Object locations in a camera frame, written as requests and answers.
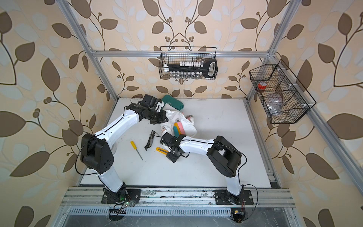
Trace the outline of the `yellow black utility knife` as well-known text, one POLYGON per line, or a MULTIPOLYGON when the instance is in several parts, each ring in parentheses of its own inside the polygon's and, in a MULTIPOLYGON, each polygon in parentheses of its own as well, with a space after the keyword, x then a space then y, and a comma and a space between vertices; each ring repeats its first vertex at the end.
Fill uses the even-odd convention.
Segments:
POLYGON ((169 153, 166 149, 160 148, 160 147, 157 147, 156 151, 158 151, 158 152, 160 152, 160 153, 162 153, 164 155, 167 155, 169 153))

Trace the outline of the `small yellow utility knife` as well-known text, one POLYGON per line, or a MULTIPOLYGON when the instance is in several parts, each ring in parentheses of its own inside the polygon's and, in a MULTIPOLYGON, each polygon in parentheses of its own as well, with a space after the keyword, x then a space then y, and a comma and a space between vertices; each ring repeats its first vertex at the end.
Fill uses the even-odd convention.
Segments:
POLYGON ((174 123, 174 126, 177 128, 178 133, 181 134, 180 128, 178 126, 178 123, 174 123))

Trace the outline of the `white printed tote bag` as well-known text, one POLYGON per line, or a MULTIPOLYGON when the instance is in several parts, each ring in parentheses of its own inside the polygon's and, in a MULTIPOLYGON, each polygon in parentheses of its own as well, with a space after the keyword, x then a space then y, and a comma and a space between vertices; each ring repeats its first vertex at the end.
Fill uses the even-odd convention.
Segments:
POLYGON ((161 135, 169 133, 173 136, 183 134, 193 137, 197 134, 197 129, 194 126, 194 116, 185 116, 180 111, 165 110, 168 122, 161 124, 161 135))

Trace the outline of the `teal utility knife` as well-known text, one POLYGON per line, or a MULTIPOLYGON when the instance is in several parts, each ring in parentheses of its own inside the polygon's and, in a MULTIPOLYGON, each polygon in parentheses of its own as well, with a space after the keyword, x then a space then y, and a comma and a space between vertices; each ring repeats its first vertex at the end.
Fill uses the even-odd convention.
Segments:
POLYGON ((175 126, 173 126, 173 131, 174 131, 175 137, 178 138, 180 134, 178 133, 177 128, 175 126))

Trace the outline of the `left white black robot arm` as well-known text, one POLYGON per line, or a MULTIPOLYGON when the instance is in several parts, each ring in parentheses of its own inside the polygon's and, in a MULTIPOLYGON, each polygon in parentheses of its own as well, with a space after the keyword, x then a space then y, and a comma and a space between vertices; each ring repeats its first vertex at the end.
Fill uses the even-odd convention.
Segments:
POLYGON ((128 129, 144 119, 149 120, 150 124, 168 122, 165 110, 154 110, 150 107, 131 104, 108 126, 95 134, 87 133, 82 138, 80 161, 88 169, 93 170, 105 188, 113 193, 119 192, 124 182, 113 167, 112 147, 128 129))

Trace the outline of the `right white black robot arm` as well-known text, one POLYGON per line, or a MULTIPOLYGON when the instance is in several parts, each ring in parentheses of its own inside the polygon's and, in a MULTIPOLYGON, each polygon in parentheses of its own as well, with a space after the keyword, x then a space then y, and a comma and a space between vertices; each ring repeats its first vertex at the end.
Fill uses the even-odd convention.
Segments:
POLYGON ((247 157, 235 148, 227 139, 217 136, 203 140, 186 135, 175 137, 165 133, 160 140, 168 149, 166 156, 175 163, 179 157, 188 157, 191 153, 208 157, 216 170, 226 177, 227 191, 238 196, 243 190, 239 170, 247 163, 247 157))

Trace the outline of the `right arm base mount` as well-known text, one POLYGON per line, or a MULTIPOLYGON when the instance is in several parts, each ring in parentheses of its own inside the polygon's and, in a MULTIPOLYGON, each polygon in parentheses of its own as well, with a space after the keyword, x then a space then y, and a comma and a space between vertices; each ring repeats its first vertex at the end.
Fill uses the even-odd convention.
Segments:
POLYGON ((234 195, 227 190, 215 190, 214 197, 217 205, 253 205, 253 197, 250 190, 241 190, 239 195, 234 195))

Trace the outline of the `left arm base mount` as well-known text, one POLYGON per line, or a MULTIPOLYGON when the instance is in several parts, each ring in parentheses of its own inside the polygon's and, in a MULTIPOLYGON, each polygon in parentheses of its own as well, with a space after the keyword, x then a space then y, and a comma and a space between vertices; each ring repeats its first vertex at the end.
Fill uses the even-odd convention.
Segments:
POLYGON ((103 189, 104 195, 102 197, 102 204, 130 204, 133 206, 140 201, 140 189, 120 189, 118 192, 114 193, 107 189, 103 189))

